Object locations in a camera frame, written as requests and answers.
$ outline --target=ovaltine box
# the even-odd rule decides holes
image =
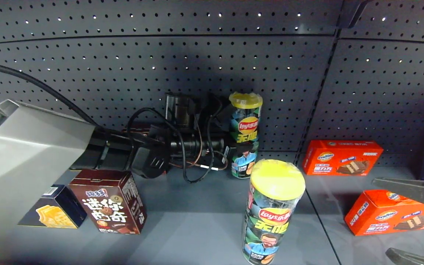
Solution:
[[[64,185],[52,185],[19,221],[19,225],[78,228],[86,218],[78,200]]]
[[[382,151],[374,141],[312,140],[303,170],[307,175],[366,176]]]
[[[102,233],[142,230],[146,211],[131,172],[83,170],[70,188]]]
[[[356,236],[424,229],[424,204],[386,190],[370,190],[344,218]]]

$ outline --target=printed cartoon face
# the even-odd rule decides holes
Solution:
[[[267,235],[263,235],[261,237],[261,241],[263,242],[263,245],[265,248],[272,248],[276,245],[278,240],[273,237],[268,237]]]

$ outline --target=wire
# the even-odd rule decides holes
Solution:
[[[131,128],[132,128],[132,123],[133,123],[133,121],[141,114],[141,113],[143,113],[143,112],[147,112],[147,111],[149,111],[149,112],[152,112],[152,113],[154,113],[154,114],[156,114],[158,117],[160,117],[161,119],[163,119],[163,121],[166,123],[166,125],[168,126],[168,127],[170,127],[170,129],[172,129],[176,134],[178,134],[178,137],[180,138],[180,143],[181,143],[181,151],[182,151],[182,156],[183,156],[183,161],[182,161],[182,170],[183,170],[183,178],[184,178],[184,180],[187,182],[187,183],[196,183],[196,182],[199,182],[199,181],[201,181],[203,178],[204,178],[204,176],[201,176],[200,178],[198,178],[198,179],[196,179],[196,180],[190,180],[190,179],[188,179],[187,178],[187,174],[186,174],[186,150],[184,149],[184,141],[183,141],[183,138],[182,138],[182,135],[181,135],[181,132],[173,125],[173,124],[171,124],[163,115],[161,115],[158,111],[156,111],[156,110],[154,110],[154,109],[152,109],[152,108],[149,108],[149,107],[144,107],[144,108],[141,108],[141,109],[139,109],[139,110],[137,110],[133,115],[132,115],[132,117],[130,117],[130,119],[128,120],[128,123],[127,123],[127,136],[128,136],[128,138],[132,141],[132,143],[133,143],[133,137],[132,137],[132,133],[131,133]]]
[[[212,169],[212,165],[213,165],[213,163],[214,163],[214,160],[215,160],[215,156],[214,156],[214,150],[213,150],[213,147],[212,147],[212,140],[211,140],[211,122],[212,122],[212,119],[215,117],[215,116],[217,116],[217,114],[219,114],[219,112],[220,112],[220,110],[222,110],[222,101],[217,97],[217,96],[215,96],[214,94],[210,94],[210,95],[212,95],[212,96],[214,96],[215,97],[215,99],[217,99],[217,101],[219,101],[219,107],[217,108],[217,111],[215,111],[215,113],[214,114],[212,114],[212,115],[210,115],[209,116],[209,119],[207,120],[207,128],[206,128],[206,133],[207,133],[207,144],[209,145],[208,146],[208,148],[209,148],[209,150],[210,150],[210,153],[211,153],[211,162],[210,162],[210,164],[209,164],[209,168],[207,168],[207,171],[204,173],[204,175],[202,175],[202,177],[200,177],[199,179],[198,179],[198,181],[200,181],[200,180],[202,180],[209,172],[210,172],[210,170]]]
[[[197,127],[199,128],[199,122],[197,121],[197,117],[195,115],[194,115],[194,121],[195,121],[195,124],[197,125]],[[201,143],[200,147],[199,147],[199,153],[197,154],[197,158],[195,159],[194,162],[186,161],[188,164],[190,164],[189,166],[187,166],[187,168],[192,168],[193,166],[196,166],[197,161],[199,161],[199,159],[201,158],[201,155],[202,155],[202,134],[201,134],[200,130],[197,130],[197,133],[199,134],[199,142]],[[181,166],[179,166],[175,163],[172,163],[172,162],[170,162],[170,165],[178,167],[178,168],[182,168]]]
[[[195,159],[194,163],[190,167],[194,166],[197,163],[197,161],[199,161],[202,154],[202,134],[201,134],[201,131],[199,130],[199,122],[197,121],[197,117],[195,115],[194,115],[194,121],[198,129],[197,133],[199,134],[199,142],[201,143],[201,145],[199,146],[199,154],[197,154],[197,158]]]
[[[32,84],[34,84],[34,85],[42,88],[45,92],[47,92],[48,94],[52,95],[56,99],[60,100],[60,102],[62,102],[67,107],[69,107],[74,112],[76,112],[76,114],[78,114],[82,119],[84,119],[85,121],[89,122],[90,124],[92,124],[94,126],[99,127],[99,125],[93,119],[91,119],[91,117],[88,114],[86,114],[78,106],[76,106],[73,102],[69,101],[69,99],[67,99],[66,97],[62,96],[56,90],[54,90],[53,88],[49,87],[47,84],[45,84],[44,82],[40,81],[39,79],[37,79],[35,77],[31,77],[28,74],[25,74],[23,72],[20,72],[20,71],[17,71],[15,69],[12,69],[12,68],[9,68],[9,67],[5,67],[5,66],[0,66],[0,73],[5,73],[5,74],[13,75],[14,77],[19,77],[20,79],[24,79],[25,81],[27,81],[29,83],[32,83]]]
[[[219,151],[214,151],[214,153],[217,153],[217,154],[221,155],[223,158],[225,158],[225,166],[218,168],[217,170],[227,169],[227,167],[229,166],[229,160],[225,157],[225,155],[223,153],[219,152]]]

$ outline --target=barcode label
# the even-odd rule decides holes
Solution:
[[[57,191],[57,187],[50,187],[43,195],[44,196],[50,196],[52,195],[55,191]]]

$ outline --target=lay's chip canister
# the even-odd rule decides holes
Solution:
[[[253,265],[269,264],[305,191],[305,180],[292,163],[261,159],[250,179],[243,224],[243,255]]]
[[[258,152],[258,123],[263,98],[255,93],[233,93],[229,97],[235,110],[230,121],[230,133],[237,142],[237,152],[232,157],[232,175],[249,178]]]

